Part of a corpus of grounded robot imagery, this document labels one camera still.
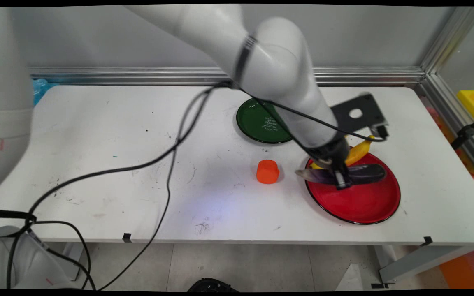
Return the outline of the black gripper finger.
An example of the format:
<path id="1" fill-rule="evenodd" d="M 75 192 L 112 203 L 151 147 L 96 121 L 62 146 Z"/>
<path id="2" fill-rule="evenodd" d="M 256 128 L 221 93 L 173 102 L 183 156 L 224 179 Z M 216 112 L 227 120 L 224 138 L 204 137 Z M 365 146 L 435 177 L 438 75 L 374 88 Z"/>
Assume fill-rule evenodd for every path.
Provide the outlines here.
<path id="1" fill-rule="evenodd" d="M 333 162 L 331 164 L 332 174 L 335 178 L 335 188 L 344 190 L 352 186 L 348 166 L 344 162 Z"/>

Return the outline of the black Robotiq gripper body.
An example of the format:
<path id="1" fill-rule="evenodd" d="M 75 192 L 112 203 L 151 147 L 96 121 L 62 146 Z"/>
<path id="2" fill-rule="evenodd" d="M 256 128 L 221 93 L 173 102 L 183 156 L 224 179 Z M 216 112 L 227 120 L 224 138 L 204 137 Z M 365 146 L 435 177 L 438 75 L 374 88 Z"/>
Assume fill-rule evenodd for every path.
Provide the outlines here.
<path id="1" fill-rule="evenodd" d="M 331 165 L 344 164 L 349 152 L 350 146 L 344 137 L 327 143 L 324 146 L 308 148 L 311 153 L 311 159 L 318 167 L 331 167 Z"/>

